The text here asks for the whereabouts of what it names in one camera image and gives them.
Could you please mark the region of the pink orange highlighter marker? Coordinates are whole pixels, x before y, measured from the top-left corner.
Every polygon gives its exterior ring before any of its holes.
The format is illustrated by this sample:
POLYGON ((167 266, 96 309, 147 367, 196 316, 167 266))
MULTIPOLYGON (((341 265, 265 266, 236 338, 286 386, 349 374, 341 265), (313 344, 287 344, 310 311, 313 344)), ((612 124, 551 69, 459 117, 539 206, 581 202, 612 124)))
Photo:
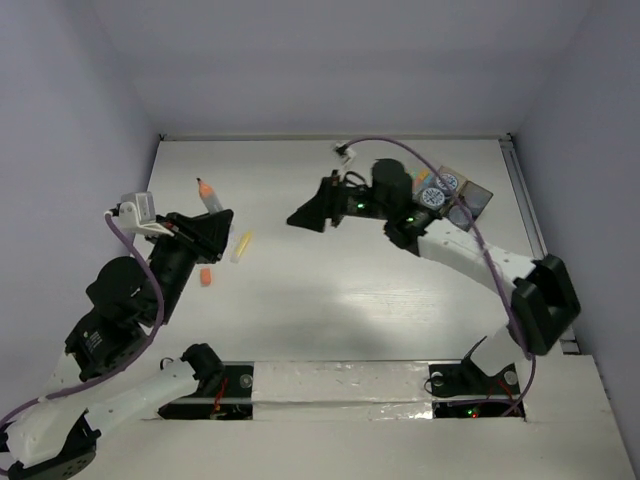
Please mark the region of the pink orange highlighter marker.
POLYGON ((412 177, 412 189, 414 192, 420 191, 425 185, 430 182, 431 171, 428 169, 416 170, 411 174, 412 177))

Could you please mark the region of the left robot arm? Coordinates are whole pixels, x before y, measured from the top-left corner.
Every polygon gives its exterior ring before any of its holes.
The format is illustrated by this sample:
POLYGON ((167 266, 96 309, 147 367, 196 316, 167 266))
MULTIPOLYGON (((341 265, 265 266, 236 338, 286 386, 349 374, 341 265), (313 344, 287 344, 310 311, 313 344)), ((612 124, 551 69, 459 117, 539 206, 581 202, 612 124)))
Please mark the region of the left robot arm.
POLYGON ((70 479, 96 457, 98 442, 123 423, 152 416, 173 400, 215 392, 225 365, 207 343, 189 346, 151 378, 111 398, 125 373, 170 320, 199 264, 221 260, 234 213, 188 217, 139 213, 121 202, 105 222, 128 255, 106 263, 87 287, 91 310, 73 327, 45 392, 1 419, 6 479, 70 479))

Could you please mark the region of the yellow highlighter marker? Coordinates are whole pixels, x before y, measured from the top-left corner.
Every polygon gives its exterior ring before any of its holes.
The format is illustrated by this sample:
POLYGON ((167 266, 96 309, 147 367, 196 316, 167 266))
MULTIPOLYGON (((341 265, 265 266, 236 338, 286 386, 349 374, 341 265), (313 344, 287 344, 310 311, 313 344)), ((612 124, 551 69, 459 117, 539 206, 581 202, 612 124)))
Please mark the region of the yellow highlighter marker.
POLYGON ((239 263, 243 255, 246 253, 246 250, 251 243, 253 238, 252 231, 246 231, 239 235, 239 237, 235 240, 233 245, 233 249, 230 256, 230 261, 232 263, 239 263))

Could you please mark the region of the orange tip clear marker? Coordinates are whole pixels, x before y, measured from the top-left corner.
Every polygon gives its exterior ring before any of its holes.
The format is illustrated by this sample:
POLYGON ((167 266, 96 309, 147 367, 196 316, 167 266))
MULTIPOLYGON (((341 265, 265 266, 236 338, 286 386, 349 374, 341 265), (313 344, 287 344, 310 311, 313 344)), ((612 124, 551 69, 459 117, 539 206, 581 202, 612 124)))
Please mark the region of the orange tip clear marker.
POLYGON ((196 178, 199 197, 210 214, 216 214, 224 210, 215 190, 202 178, 196 178))

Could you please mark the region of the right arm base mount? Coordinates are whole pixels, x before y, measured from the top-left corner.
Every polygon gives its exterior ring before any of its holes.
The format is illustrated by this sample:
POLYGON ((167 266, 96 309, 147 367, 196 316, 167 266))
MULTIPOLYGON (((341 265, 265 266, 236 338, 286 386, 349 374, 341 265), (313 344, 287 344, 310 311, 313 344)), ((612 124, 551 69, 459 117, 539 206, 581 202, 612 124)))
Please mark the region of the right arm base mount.
POLYGON ((429 367, 423 390, 433 399, 436 418, 526 418, 516 365, 508 364, 488 376, 472 363, 472 354, 485 340, 479 340, 458 362, 429 367))

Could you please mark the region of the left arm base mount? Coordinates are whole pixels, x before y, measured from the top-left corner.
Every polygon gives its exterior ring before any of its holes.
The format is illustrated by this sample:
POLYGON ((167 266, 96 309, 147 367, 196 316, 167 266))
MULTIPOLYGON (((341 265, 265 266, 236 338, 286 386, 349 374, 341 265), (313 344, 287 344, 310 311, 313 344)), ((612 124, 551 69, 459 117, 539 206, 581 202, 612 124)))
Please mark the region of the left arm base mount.
POLYGON ((254 363, 225 364, 206 343, 194 344, 180 357, 195 368, 197 389, 162 406, 164 420, 245 421, 253 419, 254 363))

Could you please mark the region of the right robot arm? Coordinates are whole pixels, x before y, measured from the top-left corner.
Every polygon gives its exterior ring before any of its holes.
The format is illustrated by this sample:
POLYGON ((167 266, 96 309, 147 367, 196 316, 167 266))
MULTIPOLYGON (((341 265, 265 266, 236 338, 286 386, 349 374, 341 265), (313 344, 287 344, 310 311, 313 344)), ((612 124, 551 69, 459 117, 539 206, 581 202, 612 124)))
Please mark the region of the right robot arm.
POLYGON ((528 258, 458 228, 415 199, 412 179, 397 160, 375 161, 369 184, 354 185, 333 171, 286 222, 323 232, 346 216, 383 221, 384 234, 396 247, 451 268, 503 301, 506 323, 473 347, 462 362, 460 379, 470 391, 486 390, 511 363, 547 355, 581 312, 559 257, 528 258))

